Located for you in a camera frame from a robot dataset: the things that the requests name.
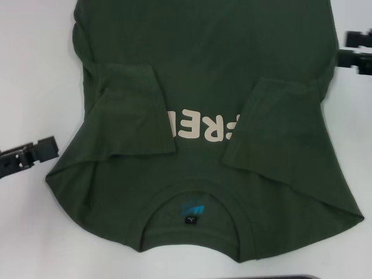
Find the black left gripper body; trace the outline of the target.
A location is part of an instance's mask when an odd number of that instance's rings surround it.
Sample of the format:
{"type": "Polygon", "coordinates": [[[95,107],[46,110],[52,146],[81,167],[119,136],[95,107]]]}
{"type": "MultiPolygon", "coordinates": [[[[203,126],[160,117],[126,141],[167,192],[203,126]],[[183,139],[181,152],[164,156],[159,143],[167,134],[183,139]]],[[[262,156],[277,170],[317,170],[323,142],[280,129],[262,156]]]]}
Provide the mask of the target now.
{"type": "Polygon", "coordinates": [[[0,179],[22,170],[19,165],[21,161],[17,157],[21,151],[21,147],[0,151],[0,179]]]}

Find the dark green FREE t-shirt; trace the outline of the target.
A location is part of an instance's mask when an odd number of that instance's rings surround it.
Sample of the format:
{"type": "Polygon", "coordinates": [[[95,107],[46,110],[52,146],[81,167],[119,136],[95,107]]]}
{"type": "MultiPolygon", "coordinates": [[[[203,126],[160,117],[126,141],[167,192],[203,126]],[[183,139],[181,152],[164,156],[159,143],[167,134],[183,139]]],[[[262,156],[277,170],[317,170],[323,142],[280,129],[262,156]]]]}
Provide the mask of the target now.
{"type": "Polygon", "coordinates": [[[330,0],[78,0],[84,121],[46,182],[80,227],[236,262],[364,219],[323,119],[330,0]]]}

